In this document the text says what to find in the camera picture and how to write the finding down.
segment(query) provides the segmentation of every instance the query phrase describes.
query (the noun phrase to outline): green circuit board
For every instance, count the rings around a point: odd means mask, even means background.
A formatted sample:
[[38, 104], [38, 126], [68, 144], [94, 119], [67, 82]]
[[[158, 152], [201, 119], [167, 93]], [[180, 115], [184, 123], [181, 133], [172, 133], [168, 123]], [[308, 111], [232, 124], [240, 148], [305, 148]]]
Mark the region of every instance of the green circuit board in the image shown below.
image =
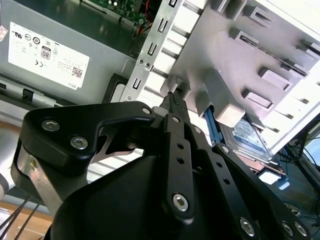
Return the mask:
[[143, 24], [147, 19], [145, 13], [139, 12], [138, 2], [141, 0], [90, 0], [91, 2], [109, 9], [110, 11], [134, 22]]

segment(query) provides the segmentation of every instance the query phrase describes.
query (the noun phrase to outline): power supply label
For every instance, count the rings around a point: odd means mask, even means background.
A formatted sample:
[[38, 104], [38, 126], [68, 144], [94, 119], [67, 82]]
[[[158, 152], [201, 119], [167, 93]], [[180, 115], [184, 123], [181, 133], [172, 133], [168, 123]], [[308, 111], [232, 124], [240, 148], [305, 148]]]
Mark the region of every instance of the power supply label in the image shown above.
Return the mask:
[[2, 42], [5, 39], [7, 33], [8, 30], [4, 26], [0, 25], [0, 42]]
[[8, 62], [46, 79], [81, 88], [89, 57], [14, 22], [10, 23]]
[[233, 137], [238, 142], [245, 144], [259, 152], [266, 153], [257, 133], [253, 130], [250, 123], [240, 119], [232, 131]]

